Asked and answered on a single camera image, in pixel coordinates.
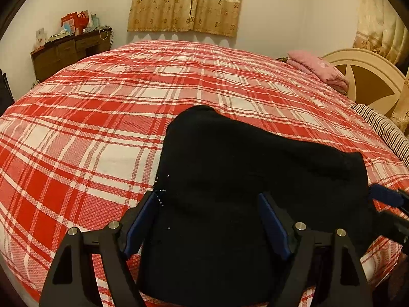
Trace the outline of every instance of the black chair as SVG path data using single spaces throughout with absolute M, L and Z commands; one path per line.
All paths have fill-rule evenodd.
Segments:
M 9 82 L 7 81 L 6 74 L 2 74 L 0 69 L 0 116 L 3 115 L 6 109 L 12 104 L 14 104 L 14 99 Z

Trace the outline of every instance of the white wall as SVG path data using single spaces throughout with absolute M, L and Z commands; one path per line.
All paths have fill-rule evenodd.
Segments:
M 14 99 L 27 93 L 36 80 L 30 56 L 36 30 L 44 28 L 51 36 L 59 31 L 62 17 L 87 8 L 87 0 L 26 0 L 0 40 L 0 68 L 7 74 Z
M 357 28 L 359 0 L 242 0 L 236 38 L 196 32 L 127 32 L 131 0 L 27 0 L 0 41 L 0 67 L 15 99 L 35 81 L 30 51 L 35 31 L 48 35 L 62 16 L 89 9 L 115 33 L 113 48 L 149 39 L 207 42 L 259 53 L 286 56 L 291 49 L 324 55 L 350 47 Z

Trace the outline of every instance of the curved headboard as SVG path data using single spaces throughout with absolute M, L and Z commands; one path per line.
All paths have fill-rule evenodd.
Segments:
M 341 49 L 322 57 L 348 79 L 348 98 L 390 116 L 406 77 L 384 57 L 358 48 Z

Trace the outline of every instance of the headboard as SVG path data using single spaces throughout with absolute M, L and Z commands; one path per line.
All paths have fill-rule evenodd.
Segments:
M 379 54 L 358 48 L 341 49 L 322 57 L 348 79 L 348 98 L 390 117 L 406 77 Z

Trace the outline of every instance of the striped pillow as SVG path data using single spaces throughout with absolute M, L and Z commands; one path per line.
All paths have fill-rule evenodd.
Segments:
M 409 140 L 387 117 L 364 104 L 352 104 L 357 112 L 383 139 L 396 156 L 409 167 Z

